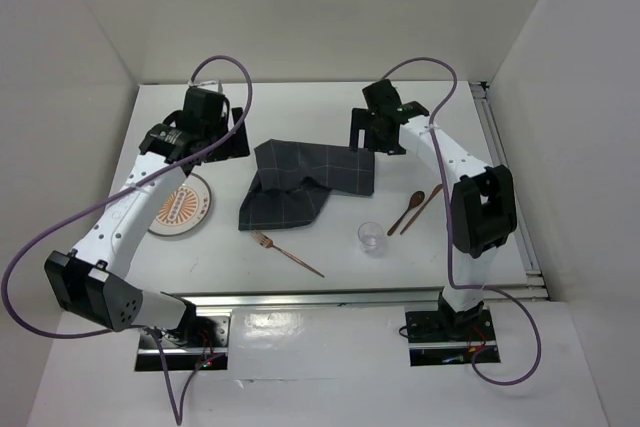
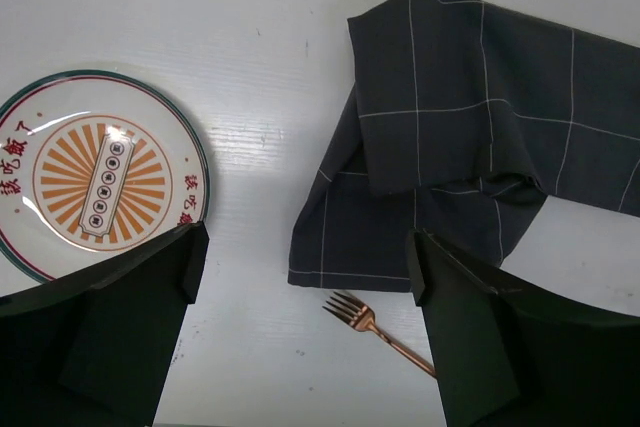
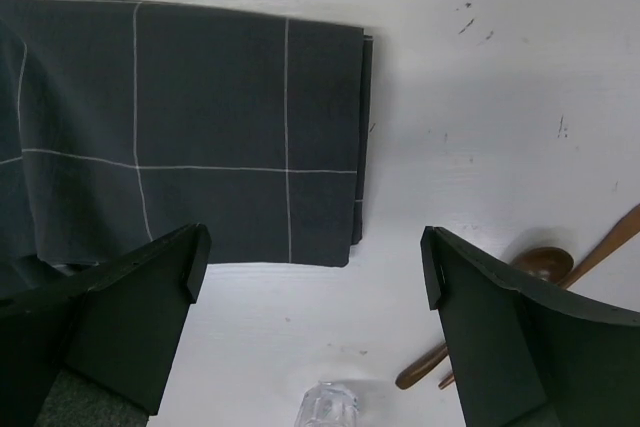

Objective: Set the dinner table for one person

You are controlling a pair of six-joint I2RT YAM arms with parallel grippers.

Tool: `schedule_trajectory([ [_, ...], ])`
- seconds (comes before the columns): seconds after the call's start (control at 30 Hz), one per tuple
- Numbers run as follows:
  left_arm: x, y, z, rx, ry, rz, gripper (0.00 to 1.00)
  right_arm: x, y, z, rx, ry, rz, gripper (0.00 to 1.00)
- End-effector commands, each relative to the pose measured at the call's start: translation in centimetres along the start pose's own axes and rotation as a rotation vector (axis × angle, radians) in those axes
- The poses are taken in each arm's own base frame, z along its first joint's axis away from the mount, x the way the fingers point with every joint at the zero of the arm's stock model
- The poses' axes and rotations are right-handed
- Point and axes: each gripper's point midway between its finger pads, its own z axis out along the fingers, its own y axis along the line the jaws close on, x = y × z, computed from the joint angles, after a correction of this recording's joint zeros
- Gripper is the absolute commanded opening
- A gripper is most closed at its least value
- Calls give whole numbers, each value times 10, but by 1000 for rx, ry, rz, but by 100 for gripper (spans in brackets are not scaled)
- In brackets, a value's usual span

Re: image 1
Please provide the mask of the dark checked cloth napkin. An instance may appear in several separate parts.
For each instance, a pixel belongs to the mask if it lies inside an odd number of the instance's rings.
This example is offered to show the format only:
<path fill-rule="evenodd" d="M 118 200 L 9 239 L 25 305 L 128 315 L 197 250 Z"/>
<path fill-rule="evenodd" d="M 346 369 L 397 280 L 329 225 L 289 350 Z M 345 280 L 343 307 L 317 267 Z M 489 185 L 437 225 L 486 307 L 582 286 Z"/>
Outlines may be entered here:
<path fill-rule="evenodd" d="M 239 209 L 240 231 L 305 227 L 334 191 L 374 193 L 375 156 L 367 149 L 271 139 L 254 153 L 257 170 Z"/>

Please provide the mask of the orange patterned round plate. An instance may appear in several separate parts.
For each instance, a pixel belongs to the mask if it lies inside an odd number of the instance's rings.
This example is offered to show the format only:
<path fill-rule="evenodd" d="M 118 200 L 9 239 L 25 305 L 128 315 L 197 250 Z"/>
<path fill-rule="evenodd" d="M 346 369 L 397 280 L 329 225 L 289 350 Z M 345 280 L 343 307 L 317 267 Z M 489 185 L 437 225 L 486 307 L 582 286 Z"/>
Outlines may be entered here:
<path fill-rule="evenodd" d="M 173 192 L 154 218 L 148 232 L 158 237 L 177 237 L 198 227 L 213 211 L 214 196 L 209 183 L 190 175 Z"/>

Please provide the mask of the copper spoon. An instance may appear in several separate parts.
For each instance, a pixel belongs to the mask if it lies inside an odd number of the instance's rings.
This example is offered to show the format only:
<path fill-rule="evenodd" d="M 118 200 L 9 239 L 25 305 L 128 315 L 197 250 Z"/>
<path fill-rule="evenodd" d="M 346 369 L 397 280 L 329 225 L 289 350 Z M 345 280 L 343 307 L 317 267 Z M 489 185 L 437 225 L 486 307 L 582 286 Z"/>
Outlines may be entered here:
<path fill-rule="evenodd" d="M 394 222 L 394 224 L 387 231 L 387 235 L 391 236 L 395 233 L 397 228 L 400 226 L 402 221 L 405 219 L 406 215 L 411 212 L 413 209 L 419 207 L 423 201 L 425 200 L 425 192 L 424 191 L 416 191 L 414 192 L 409 201 L 404 212 L 399 216 L 399 218 Z"/>

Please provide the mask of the copper fork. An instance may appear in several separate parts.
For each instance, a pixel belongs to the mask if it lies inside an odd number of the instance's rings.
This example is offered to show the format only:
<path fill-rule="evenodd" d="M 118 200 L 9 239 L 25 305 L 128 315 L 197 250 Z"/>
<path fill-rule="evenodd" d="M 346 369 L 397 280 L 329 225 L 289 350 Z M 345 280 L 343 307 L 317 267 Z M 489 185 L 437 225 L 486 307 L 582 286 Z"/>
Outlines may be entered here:
<path fill-rule="evenodd" d="M 316 270 L 315 268 L 313 268 L 312 266 L 310 266 L 309 264 L 307 264 L 303 260 L 299 259 L 298 257 L 294 256 L 290 252 L 288 252 L 288 251 L 282 249 L 281 247 L 277 246 L 273 242 L 273 240 L 270 237 L 266 236 L 264 233 L 262 233 L 260 231 L 252 231 L 250 233 L 250 235 L 251 235 L 252 239 L 254 241 L 256 241 L 261 247 L 263 247 L 265 249 L 275 250 L 275 251 L 279 252 L 280 254 L 284 255 L 285 257 L 287 257 L 288 259 L 292 260 L 296 264 L 298 264 L 301 267 L 305 268 L 309 272 L 313 273 L 314 275 L 316 275 L 316 276 L 318 276 L 320 278 L 325 278 L 325 276 L 321 272 L 319 272 L 318 270 Z"/>

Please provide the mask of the clear plastic cup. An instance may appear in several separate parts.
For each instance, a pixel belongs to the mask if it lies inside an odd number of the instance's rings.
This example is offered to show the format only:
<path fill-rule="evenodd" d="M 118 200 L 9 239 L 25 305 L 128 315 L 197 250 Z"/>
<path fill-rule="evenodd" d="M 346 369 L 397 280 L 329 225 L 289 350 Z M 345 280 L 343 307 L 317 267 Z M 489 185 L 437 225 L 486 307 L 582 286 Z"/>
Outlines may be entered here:
<path fill-rule="evenodd" d="M 363 223 L 358 228 L 357 236 L 359 246 L 365 254 L 379 257 L 384 253 L 386 234 L 378 223 Z"/>

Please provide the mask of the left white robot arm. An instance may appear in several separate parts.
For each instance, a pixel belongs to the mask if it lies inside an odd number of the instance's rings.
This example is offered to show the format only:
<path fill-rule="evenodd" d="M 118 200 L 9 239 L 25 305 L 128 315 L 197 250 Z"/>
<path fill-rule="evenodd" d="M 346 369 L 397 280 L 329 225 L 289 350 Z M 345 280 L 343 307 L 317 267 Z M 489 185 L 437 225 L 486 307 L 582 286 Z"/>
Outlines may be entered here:
<path fill-rule="evenodd" d="M 246 157 L 246 112 L 219 92 L 191 86 L 181 109 L 150 128 L 117 200 L 67 253 L 44 270 L 59 306 L 110 331 L 160 330 L 176 346 L 213 324 L 178 296 L 127 282 L 132 259 L 160 208 L 202 163 Z"/>

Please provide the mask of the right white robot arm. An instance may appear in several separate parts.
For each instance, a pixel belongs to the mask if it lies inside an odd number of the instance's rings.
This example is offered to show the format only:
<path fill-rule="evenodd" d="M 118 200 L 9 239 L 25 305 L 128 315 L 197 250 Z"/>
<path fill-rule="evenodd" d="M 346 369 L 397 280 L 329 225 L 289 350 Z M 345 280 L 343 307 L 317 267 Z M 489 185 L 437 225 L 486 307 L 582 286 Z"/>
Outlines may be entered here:
<path fill-rule="evenodd" d="M 497 250 L 517 227 L 513 177 L 474 157 L 431 121 L 425 107 L 404 103 L 387 80 L 363 89 L 366 107 L 352 110 L 349 147 L 415 155 L 443 176 L 446 195 L 447 285 L 439 294 L 436 326 L 448 339 L 464 336 L 480 317 L 482 288 Z"/>

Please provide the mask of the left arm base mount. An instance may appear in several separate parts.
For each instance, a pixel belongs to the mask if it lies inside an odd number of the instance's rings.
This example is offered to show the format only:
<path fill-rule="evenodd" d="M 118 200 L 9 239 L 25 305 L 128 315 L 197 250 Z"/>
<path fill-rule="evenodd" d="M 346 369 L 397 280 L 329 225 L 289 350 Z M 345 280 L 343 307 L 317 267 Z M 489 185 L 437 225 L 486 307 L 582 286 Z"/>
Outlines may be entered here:
<path fill-rule="evenodd" d="M 228 368 L 231 311 L 205 309 L 203 316 L 209 318 L 214 326 L 197 334 L 195 340 L 179 341 L 167 333 L 159 337 L 170 372 L 191 371 L 199 364 L 202 371 L 224 371 Z M 157 345 L 146 332 L 139 336 L 134 371 L 162 371 Z"/>

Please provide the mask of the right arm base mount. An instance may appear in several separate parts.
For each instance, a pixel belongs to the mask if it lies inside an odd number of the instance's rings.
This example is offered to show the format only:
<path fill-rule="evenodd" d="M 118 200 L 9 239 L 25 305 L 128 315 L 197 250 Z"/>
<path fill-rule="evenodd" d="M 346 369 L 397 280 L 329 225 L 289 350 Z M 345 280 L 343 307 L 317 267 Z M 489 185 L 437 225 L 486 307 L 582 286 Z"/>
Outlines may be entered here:
<path fill-rule="evenodd" d="M 501 362 L 489 309 L 471 327 L 453 335 L 445 331 L 439 312 L 408 311 L 398 334 L 408 342 L 412 367 L 470 364 L 475 354 L 478 364 Z"/>

